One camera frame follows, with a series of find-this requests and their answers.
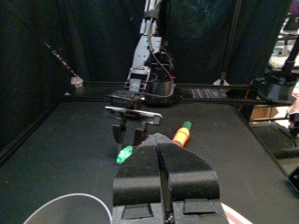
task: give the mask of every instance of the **black table surface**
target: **black table surface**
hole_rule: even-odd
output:
[[[105,106],[63,102],[0,167],[0,223],[23,223],[43,204],[68,193],[92,194],[112,209],[119,166]],[[143,110],[163,115],[161,125],[149,126],[148,134],[172,138],[183,122],[192,122],[184,147],[218,173],[222,203],[252,223],[298,223],[299,198],[231,106],[181,103]],[[135,125],[127,126],[129,144]]]

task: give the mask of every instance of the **black backdrop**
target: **black backdrop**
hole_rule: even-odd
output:
[[[212,83],[220,77],[235,3],[172,1],[168,39],[177,82]],[[290,3],[243,1],[228,63],[230,83],[248,83],[263,74]],[[69,87],[71,74],[40,39],[85,81],[124,81],[144,4],[145,0],[0,2],[0,148]]]

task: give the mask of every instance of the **black mount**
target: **black mount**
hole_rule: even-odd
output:
[[[294,48],[284,62],[282,70],[270,70],[264,77],[254,80],[258,96],[271,102],[292,102],[292,92],[298,81],[298,73],[294,72],[295,58],[299,52],[299,35],[294,42]]]

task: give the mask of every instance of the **orange object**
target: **orange object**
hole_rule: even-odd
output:
[[[181,128],[177,129],[172,141],[177,143],[181,147],[191,137],[191,122],[184,122]]]

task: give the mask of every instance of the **wire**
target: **wire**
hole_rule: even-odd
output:
[[[19,17],[19,19],[23,21],[25,27],[29,29],[31,33],[33,34],[33,36],[40,40],[40,42],[44,44],[44,46],[51,50],[52,55],[56,57],[56,59],[59,60],[59,62],[64,65],[64,67],[67,68],[67,70],[71,72],[73,77],[79,77],[77,74],[75,73],[75,71],[72,70],[71,66],[68,65],[68,63],[65,62],[65,60],[63,59],[63,57],[57,54],[57,51],[55,51],[51,47],[51,45],[48,44],[48,41],[45,41],[44,37],[37,33],[37,31],[33,29],[33,27],[31,26],[31,24],[25,21],[24,17],[20,15],[20,13],[17,12],[16,8],[12,6],[12,4],[4,0],[11,12]]]
[[[157,95],[157,94],[148,94],[148,93],[141,93],[141,92],[137,92],[136,95],[147,95],[147,96],[152,96],[152,97],[157,97],[157,98],[168,98],[169,96],[173,95],[173,79],[172,79],[172,76],[168,72],[168,70],[165,69],[164,65],[161,64],[161,62],[159,61],[159,59],[155,57],[155,54],[153,54],[153,46],[152,46],[152,25],[153,25],[153,18],[151,17],[151,20],[149,20],[149,27],[147,29],[147,41],[148,41],[148,47],[149,47],[149,53],[156,61],[156,63],[159,64],[159,66],[163,68],[163,70],[165,71],[165,74],[171,80],[171,86],[172,86],[172,89],[171,89],[171,93],[168,95]]]

